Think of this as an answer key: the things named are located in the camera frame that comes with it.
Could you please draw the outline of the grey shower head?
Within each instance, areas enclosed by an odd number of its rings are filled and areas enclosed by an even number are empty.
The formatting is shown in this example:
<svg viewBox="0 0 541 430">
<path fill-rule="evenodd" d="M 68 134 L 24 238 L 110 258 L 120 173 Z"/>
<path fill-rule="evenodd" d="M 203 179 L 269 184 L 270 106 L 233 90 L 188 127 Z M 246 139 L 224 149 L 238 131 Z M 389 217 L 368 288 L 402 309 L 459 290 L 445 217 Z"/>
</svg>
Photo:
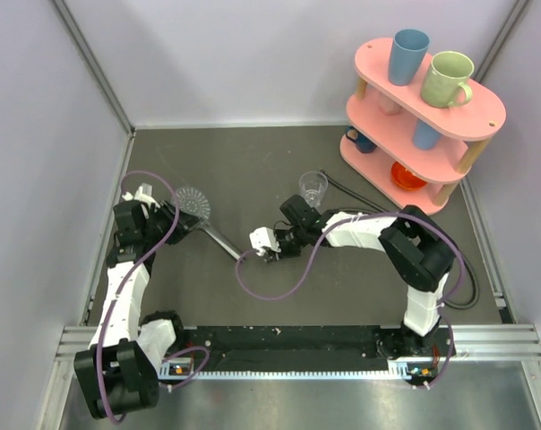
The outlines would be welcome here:
<svg viewBox="0 0 541 430">
<path fill-rule="evenodd" d="M 191 186 L 183 186 L 176 190 L 176 200 L 180 210 L 198 219 L 191 230 L 206 233 L 231 258 L 238 261 L 242 252 L 223 233 L 213 227 L 210 222 L 211 206 L 205 194 Z"/>
</svg>

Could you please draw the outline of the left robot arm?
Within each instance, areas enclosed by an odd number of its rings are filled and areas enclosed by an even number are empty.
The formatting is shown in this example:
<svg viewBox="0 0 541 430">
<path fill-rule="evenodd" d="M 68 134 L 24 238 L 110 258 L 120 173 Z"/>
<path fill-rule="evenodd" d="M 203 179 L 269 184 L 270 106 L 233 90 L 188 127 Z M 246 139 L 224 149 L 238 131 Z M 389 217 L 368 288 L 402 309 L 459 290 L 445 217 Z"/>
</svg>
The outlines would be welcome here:
<svg viewBox="0 0 541 430">
<path fill-rule="evenodd" d="M 118 425 L 127 414 L 157 405 L 163 360 L 186 347 L 176 312 L 142 317 L 141 308 L 156 252 L 178 244 L 200 220 L 166 201 L 132 199 L 113 212 L 116 232 L 106 259 L 101 318 L 89 346 L 75 354 L 73 370 L 90 415 Z"/>
</svg>

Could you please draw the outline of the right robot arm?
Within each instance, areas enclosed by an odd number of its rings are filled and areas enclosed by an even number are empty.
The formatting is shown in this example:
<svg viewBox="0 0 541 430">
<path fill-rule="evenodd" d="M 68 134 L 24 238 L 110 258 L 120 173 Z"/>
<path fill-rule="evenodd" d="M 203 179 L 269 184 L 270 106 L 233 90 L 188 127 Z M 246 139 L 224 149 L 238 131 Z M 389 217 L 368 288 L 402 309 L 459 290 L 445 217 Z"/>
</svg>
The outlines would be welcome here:
<svg viewBox="0 0 541 430">
<path fill-rule="evenodd" d="M 377 343 L 386 357 L 430 353 L 444 305 L 443 291 L 455 263 L 464 263 L 453 240 L 415 205 L 398 212 L 366 214 L 358 210 L 320 212 L 294 195 L 280 207 L 285 228 L 257 228 L 249 236 L 267 262 L 298 257 L 303 248 L 353 247 L 385 253 L 407 285 L 400 329 Z"/>
</svg>

